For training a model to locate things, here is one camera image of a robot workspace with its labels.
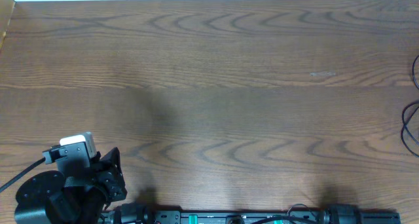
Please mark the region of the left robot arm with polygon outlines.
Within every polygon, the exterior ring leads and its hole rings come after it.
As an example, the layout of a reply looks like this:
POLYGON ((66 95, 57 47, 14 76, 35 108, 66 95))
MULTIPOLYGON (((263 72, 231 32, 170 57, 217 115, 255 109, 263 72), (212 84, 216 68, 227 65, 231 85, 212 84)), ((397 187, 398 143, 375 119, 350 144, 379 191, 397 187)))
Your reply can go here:
POLYGON ((103 209, 126 198, 120 151, 90 157, 82 143, 43 152, 58 169, 28 179, 17 191, 17 223, 106 223, 103 209))

